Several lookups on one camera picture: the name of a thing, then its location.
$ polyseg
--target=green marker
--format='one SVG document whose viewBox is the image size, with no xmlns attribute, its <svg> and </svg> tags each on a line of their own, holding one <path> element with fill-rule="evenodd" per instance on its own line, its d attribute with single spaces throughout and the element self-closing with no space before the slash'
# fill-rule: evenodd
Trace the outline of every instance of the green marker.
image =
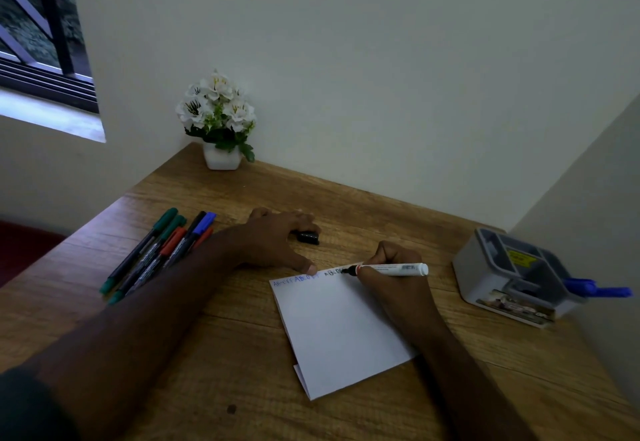
<svg viewBox="0 0 640 441">
<path fill-rule="evenodd" d="M 145 255 L 142 257 L 142 259 L 140 259 L 136 267 L 133 268 L 133 271 L 129 273 L 129 275 L 122 282 L 118 290 L 115 293 L 113 293 L 113 296 L 109 300 L 110 305 L 114 305 L 119 300 L 124 298 L 127 291 L 129 291 L 131 286 L 133 286 L 133 284 L 135 284 L 136 281 L 138 280 L 140 273 L 142 273 L 142 271 L 144 271 L 147 268 L 147 266 L 151 263 L 151 261 L 153 261 L 153 259 L 156 258 L 158 251 L 160 251 L 160 248 L 166 242 L 166 240 L 169 238 L 169 236 L 175 230 L 175 228 L 182 227 L 186 223 L 187 223 L 187 219 L 181 215 L 177 215 L 176 217 L 174 217 L 173 220 L 171 220 L 171 223 L 165 227 L 160 237 L 158 237 L 158 240 L 155 243 L 153 243 L 151 247 L 149 247 L 148 251 L 145 252 Z"/>
<path fill-rule="evenodd" d="M 176 215 L 178 215 L 178 209 L 173 207 L 173 208 L 167 210 L 163 214 L 163 216 L 160 217 L 160 220 L 158 220 L 158 222 L 156 222 L 156 224 L 153 226 L 153 228 L 147 234 L 147 236 L 140 241 L 140 243 L 136 246 L 136 248 L 133 249 L 133 251 L 131 251 L 129 253 L 129 255 L 126 257 L 126 259 L 124 259 L 120 263 L 120 265 L 115 268 L 114 272 L 112 272 L 109 275 L 109 277 L 107 278 L 107 281 L 105 281 L 104 284 L 102 285 L 102 287 L 100 288 L 100 292 L 102 294 L 107 294 L 109 291 L 111 291 L 113 289 L 114 286 L 116 286 L 117 283 L 120 282 L 120 280 L 124 277 L 124 275 L 129 270 L 129 268 L 133 265 L 133 263 L 136 261 L 136 259 L 140 256 L 140 253 L 144 250 L 144 248 L 147 247 L 147 245 L 153 239 L 155 239 L 158 235 L 160 235 L 160 233 L 162 233 L 162 231 L 165 229 L 167 224 L 169 224 L 169 222 L 171 222 L 171 220 Z"/>
</svg>

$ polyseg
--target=white marker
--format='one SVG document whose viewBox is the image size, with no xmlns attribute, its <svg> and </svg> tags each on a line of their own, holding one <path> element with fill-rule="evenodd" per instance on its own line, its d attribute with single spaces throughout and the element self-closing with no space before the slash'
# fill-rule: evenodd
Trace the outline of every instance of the white marker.
<svg viewBox="0 0 640 441">
<path fill-rule="evenodd" d="M 429 274 L 429 267 L 423 262 L 415 262 L 413 264 L 359 264 L 347 267 L 340 272 L 357 276 L 363 266 L 371 267 L 380 274 L 387 276 L 426 276 Z"/>
</svg>

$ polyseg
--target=desk surface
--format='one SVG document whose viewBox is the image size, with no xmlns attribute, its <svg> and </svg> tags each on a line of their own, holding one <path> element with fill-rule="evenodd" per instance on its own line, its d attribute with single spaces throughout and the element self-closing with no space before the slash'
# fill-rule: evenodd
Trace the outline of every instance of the desk surface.
<svg viewBox="0 0 640 441">
<path fill-rule="evenodd" d="M 445 320 L 541 440 L 640 438 L 633 409 L 570 321 L 538 330 L 460 298 L 451 261 L 478 224 L 264 163 L 210 171 L 197 145 L 0 289 L 0 369 L 104 308 L 98 288 L 167 208 L 189 219 L 215 211 L 223 228 L 260 205 L 316 214 L 321 244 L 294 248 L 320 269 L 366 259 L 382 239 L 420 251 Z M 449 438 L 418 362 L 309 402 L 267 281 L 291 274 L 244 268 L 229 277 L 125 438 Z"/>
</svg>

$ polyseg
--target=window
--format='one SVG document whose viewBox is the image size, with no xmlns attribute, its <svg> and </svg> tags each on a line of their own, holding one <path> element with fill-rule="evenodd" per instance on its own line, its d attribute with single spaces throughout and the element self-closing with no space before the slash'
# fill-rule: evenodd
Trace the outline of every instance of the window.
<svg viewBox="0 0 640 441">
<path fill-rule="evenodd" d="M 0 0 L 0 86 L 98 113 L 76 0 Z"/>
</svg>

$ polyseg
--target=sleeve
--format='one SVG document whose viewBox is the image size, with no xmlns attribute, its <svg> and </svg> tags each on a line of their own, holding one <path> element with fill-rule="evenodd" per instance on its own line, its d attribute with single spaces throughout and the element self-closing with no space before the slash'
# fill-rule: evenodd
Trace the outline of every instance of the sleeve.
<svg viewBox="0 0 640 441">
<path fill-rule="evenodd" d="M 48 386 L 19 367 L 0 374 L 0 440 L 80 441 Z"/>
</svg>

